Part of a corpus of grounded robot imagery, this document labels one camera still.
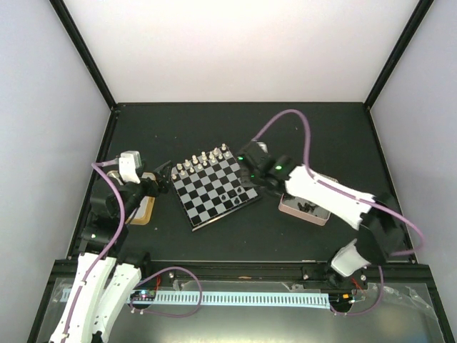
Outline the white second left arm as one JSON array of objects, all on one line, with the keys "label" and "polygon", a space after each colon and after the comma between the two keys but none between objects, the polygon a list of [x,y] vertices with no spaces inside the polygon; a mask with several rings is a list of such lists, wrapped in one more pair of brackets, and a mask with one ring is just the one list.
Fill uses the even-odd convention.
[{"label": "white second left arm", "polygon": [[[110,217],[119,219],[119,228],[107,248],[103,250],[104,254],[113,255],[113,248],[121,248],[128,234],[126,221],[135,216],[134,213],[140,207],[143,198],[156,198],[169,190],[172,163],[168,161],[155,169],[152,177],[144,177],[142,161],[134,154],[134,151],[127,151],[118,159],[101,163],[102,166],[116,164],[120,179],[119,185],[113,184],[110,179],[106,180],[118,202],[117,207],[112,207],[107,212]],[[147,266],[148,258],[147,254],[142,254],[138,259],[118,258],[114,275],[99,302],[93,328],[93,342],[109,340],[114,322],[127,296],[140,282],[141,277],[150,272]]]}]

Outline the white second right arm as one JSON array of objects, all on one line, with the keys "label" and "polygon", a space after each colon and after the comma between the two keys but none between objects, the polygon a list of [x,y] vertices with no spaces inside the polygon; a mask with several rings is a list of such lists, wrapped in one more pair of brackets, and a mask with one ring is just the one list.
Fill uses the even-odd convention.
[{"label": "white second right arm", "polygon": [[328,261],[328,268],[332,272],[349,277],[370,264],[368,256],[362,253],[362,248],[357,244],[363,241],[362,216],[372,208],[371,205],[363,205],[362,201],[372,200],[372,195],[342,186],[308,170],[303,164],[266,159],[256,163],[247,156],[240,156],[238,162],[244,183],[305,199],[336,215],[356,230],[356,237],[337,250]]}]

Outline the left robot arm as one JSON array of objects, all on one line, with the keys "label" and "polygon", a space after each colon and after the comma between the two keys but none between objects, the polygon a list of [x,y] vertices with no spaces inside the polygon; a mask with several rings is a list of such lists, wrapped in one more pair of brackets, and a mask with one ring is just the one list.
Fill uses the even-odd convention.
[{"label": "left robot arm", "polygon": [[81,233],[74,283],[50,342],[107,342],[131,291],[154,274],[149,253],[128,254],[122,246],[127,221],[143,199],[169,191],[172,163],[147,174],[137,152],[127,151],[92,168],[100,178]]}]

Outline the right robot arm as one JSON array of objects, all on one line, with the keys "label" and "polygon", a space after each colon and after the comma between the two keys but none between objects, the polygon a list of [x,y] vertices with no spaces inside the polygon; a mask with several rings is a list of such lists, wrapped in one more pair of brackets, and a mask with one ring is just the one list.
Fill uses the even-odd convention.
[{"label": "right robot arm", "polygon": [[236,157],[244,181],[305,199],[336,215],[355,230],[354,238],[326,262],[324,277],[332,288],[340,288],[360,269],[382,266],[390,257],[405,254],[401,216],[387,207],[388,197],[375,197],[342,186],[298,164],[287,156],[268,154],[255,158]]}]

